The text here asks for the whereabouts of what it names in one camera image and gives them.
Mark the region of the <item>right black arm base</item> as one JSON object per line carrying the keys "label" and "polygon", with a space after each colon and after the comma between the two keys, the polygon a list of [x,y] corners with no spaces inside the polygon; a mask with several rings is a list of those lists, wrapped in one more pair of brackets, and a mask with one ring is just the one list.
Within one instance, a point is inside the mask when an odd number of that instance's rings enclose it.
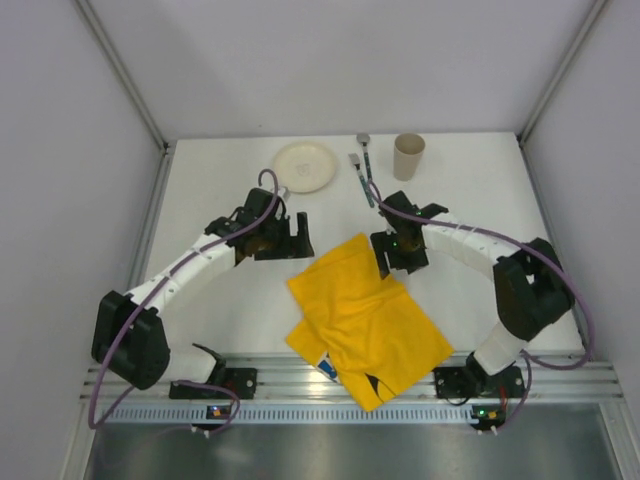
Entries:
{"label": "right black arm base", "polygon": [[487,376],[474,376],[466,367],[438,367],[433,371],[438,399],[520,399],[525,390],[522,371],[509,366],[502,372]]}

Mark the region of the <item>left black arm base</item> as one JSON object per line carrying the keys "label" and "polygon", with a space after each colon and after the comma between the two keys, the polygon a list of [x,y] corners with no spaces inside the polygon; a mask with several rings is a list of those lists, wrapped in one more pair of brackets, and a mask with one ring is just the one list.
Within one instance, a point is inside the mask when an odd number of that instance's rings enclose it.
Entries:
{"label": "left black arm base", "polygon": [[[193,343],[193,348],[204,354],[209,360],[215,361],[209,377],[203,381],[203,384],[223,387],[235,393],[241,400],[254,398],[258,375],[255,368],[228,367],[226,359],[218,352],[196,343]],[[169,390],[169,397],[172,400],[213,400],[226,398],[227,395],[224,392],[173,382]]]}

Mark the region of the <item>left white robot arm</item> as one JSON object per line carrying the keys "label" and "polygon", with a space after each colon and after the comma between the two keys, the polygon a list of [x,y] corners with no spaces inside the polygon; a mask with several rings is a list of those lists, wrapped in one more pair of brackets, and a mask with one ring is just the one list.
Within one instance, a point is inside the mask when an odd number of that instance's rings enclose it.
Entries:
{"label": "left white robot arm", "polygon": [[180,345],[178,332],[186,322],[179,311],[246,258],[289,260],[314,254],[307,214],[290,217],[280,195],[253,188],[242,206],[213,220],[160,273],[125,293],[111,291],[102,298],[91,355],[138,390],[161,381],[212,384],[221,378],[225,360],[202,344]]}

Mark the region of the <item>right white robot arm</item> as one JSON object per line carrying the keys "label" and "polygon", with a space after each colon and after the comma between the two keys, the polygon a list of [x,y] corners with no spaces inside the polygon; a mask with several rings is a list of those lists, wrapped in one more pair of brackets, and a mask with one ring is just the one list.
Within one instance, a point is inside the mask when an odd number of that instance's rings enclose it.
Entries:
{"label": "right white robot arm", "polygon": [[378,204],[387,228],[370,235],[381,278],[411,275],[429,265],[428,251],[445,254],[493,283],[498,322],[461,368],[458,395],[479,397],[511,367],[520,352],[575,304],[561,278],[551,244],[541,238],[520,244],[479,228],[462,226],[450,211],[423,208],[398,191]]}

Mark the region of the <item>yellow cartoon cloth placemat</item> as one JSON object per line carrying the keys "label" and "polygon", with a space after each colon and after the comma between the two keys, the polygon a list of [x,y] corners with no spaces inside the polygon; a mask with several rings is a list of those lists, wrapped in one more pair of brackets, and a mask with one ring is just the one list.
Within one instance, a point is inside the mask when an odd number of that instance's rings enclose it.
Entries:
{"label": "yellow cartoon cloth placemat", "polygon": [[366,412],[406,392],[454,352],[406,287],[380,276],[364,234],[289,279],[288,288],[302,318],[287,345]]}

